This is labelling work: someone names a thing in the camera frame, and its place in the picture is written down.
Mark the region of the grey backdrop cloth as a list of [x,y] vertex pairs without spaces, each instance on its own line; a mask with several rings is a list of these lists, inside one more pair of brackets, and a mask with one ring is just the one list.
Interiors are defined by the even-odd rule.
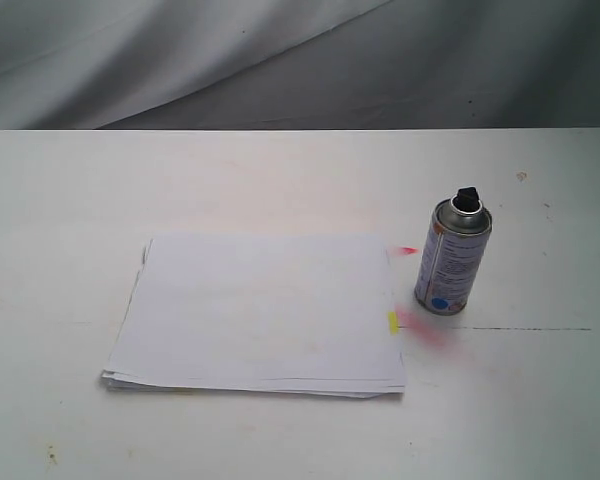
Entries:
[[600,1],[0,1],[0,129],[600,127]]

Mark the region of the spray paint can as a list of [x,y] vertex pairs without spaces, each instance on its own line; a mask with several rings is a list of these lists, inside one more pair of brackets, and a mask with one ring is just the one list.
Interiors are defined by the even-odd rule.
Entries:
[[455,315],[468,302],[493,228],[475,187],[439,202],[431,216],[415,299],[437,315]]

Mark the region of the white paper stack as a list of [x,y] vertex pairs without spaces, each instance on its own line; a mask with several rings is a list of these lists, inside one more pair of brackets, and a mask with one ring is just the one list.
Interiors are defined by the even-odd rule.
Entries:
[[102,377],[125,388],[400,394],[397,329],[375,235],[164,234],[145,249]]

